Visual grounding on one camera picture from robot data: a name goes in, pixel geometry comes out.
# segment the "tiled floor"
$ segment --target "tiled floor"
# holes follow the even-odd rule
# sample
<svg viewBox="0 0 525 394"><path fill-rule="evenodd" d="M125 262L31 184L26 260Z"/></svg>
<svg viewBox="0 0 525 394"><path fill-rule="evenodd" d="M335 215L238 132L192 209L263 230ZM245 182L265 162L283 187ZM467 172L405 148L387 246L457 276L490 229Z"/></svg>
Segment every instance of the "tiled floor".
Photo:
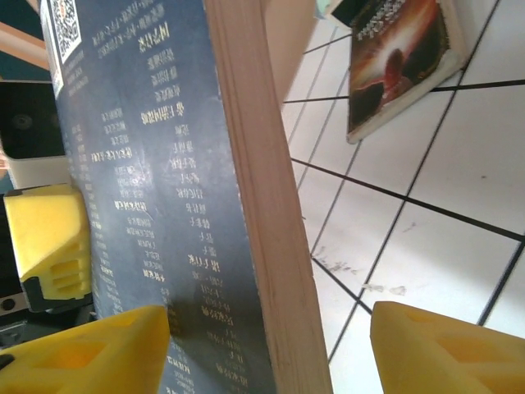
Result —
<svg viewBox="0 0 525 394"><path fill-rule="evenodd" d="M523 0L458 4L465 72L361 144L350 37L325 21L283 107L336 394L382 392L377 300L525 337Z"/></svg>

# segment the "book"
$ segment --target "book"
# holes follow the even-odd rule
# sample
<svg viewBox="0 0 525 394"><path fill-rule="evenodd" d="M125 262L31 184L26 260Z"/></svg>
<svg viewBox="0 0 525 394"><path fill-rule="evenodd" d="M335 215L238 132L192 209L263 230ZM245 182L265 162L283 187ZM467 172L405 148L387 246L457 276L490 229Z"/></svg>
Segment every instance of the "book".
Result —
<svg viewBox="0 0 525 394"><path fill-rule="evenodd" d="M165 305L162 393L332 392L262 9L41 3L95 309Z"/></svg>
<svg viewBox="0 0 525 394"><path fill-rule="evenodd" d="M25 0L0 2L0 80L49 81L39 16Z"/></svg>
<svg viewBox="0 0 525 394"><path fill-rule="evenodd" d="M317 0L317 8L323 18L342 30L350 30L352 21L368 0Z"/></svg>
<svg viewBox="0 0 525 394"><path fill-rule="evenodd" d="M454 0L371 0L352 27L350 143L384 125L467 60Z"/></svg>

